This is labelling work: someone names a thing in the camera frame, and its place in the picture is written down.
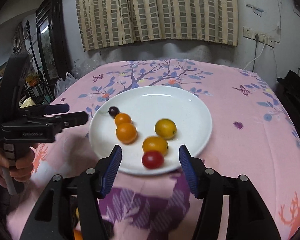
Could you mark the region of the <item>person's left hand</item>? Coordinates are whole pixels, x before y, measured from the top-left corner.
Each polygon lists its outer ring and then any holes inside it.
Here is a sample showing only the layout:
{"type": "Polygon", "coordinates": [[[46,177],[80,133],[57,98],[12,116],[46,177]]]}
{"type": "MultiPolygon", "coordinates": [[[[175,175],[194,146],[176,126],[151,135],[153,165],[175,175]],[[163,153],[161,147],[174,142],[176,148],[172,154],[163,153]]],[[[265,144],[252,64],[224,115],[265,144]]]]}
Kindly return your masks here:
{"type": "Polygon", "coordinates": [[[24,157],[17,160],[15,168],[9,169],[9,161],[5,157],[4,152],[0,150],[0,185],[4,188],[7,187],[6,181],[3,175],[3,168],[7,168],[10,172],[10,176],[18,182],[27,182],[31,177],[33,170],[33,160],[35,158],[34,149],[38,147],[38,144],[30,146],[28,152],[24,157]]]}

